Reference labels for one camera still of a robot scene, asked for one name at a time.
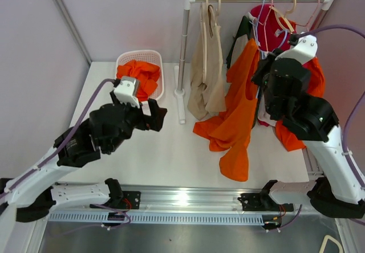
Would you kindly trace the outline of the light blue wire hanger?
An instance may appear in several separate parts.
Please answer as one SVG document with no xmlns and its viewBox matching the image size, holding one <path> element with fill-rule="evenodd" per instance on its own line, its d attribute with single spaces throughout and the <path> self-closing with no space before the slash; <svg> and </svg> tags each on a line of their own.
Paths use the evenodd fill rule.
<svg viewBox="0 0 365 253">
<path fill-rule="evenodd" d="M 276 29 L 274 32 L 266 29 L 266 33 L 263 30 L 255 32 L 253 30 L 252 37 L 257 43 L 257 46 L 262 51 L 273 51 L 276 48 L 287 50 L 289 48 L 287 43 L 288 34 L 285 30 Z"/>
</svg>

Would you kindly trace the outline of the orange t shirt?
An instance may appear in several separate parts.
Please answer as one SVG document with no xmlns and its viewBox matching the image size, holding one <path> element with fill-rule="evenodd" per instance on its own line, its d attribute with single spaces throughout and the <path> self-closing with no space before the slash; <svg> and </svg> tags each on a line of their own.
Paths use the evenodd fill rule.
<svg viewBox="0 0 365 253">
<path fill-rule="evenodd" d="M 137 98 L 140 102 L 147 101 L 157 89 L 157 81 L 160 77 L 160 67 L 143 61 L 130 60 L 124 65 L 118 65 L 116 78 L 123 76 L 134 77 L 139 80 Z"/>
<path fill-rule="evenodd" d="M 236 62 L 227 70 L 230 84 L 225 96 L 226 111 L 195 123 L 193 132 L 209 140 L 212 152 L 226 151 L 220 158 L 220 172 L 226 178 L 245 182 L 249 178 L 248 146 L 257 106 L 258 87 L 251 82 L 259 61 L 254 39 L 245 45 Z"/>
</svg>

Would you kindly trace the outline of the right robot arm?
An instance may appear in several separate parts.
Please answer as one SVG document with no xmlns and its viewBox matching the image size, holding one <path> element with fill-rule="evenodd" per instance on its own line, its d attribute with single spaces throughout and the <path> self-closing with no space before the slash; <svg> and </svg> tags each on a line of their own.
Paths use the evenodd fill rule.
<svg viewBox="0 0 365 253">
<path fill-rule="evenodd" d="M 362 219 L 364 190 L 342 149 L 338 117 L 328 101 L 308 93 L 310 78 L 310 70 L 278 48 L 259 61 L 252 77 L 270 118 L 282 121 L 305 144 L 324 173 L 308 182 L 270 180 L 260 205 L 266 210 L 286 203 L 310 205 L 329 218 Z"/>
</svg>

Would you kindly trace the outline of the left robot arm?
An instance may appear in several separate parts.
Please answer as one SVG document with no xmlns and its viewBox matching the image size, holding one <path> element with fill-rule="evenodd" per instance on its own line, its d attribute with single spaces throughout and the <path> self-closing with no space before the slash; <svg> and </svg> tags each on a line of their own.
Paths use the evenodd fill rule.
<svg viewBox="0 0 365 253">
<path fill-rule="evenodd" d="M 148 100 L 150 115 L 141 108 L 117 101 L 104 104 L 90 112 L 75 126 L 59 136 L 49 154 L 33 168 L 17 178 L 1 179 L 1 212 L 14 204 L 17 222 L 33 222 L 44 218 L 56 208 L 80 205 L 103 205 L 116 208 L 124 195 L 119 181 L 108 178 L 101 183 L 69 188 L 57 182 L 102 155 L 110 155 L 132 137 L 134 129 L 160 131 L 166 108 L 154 99 Z"/>
</svg>

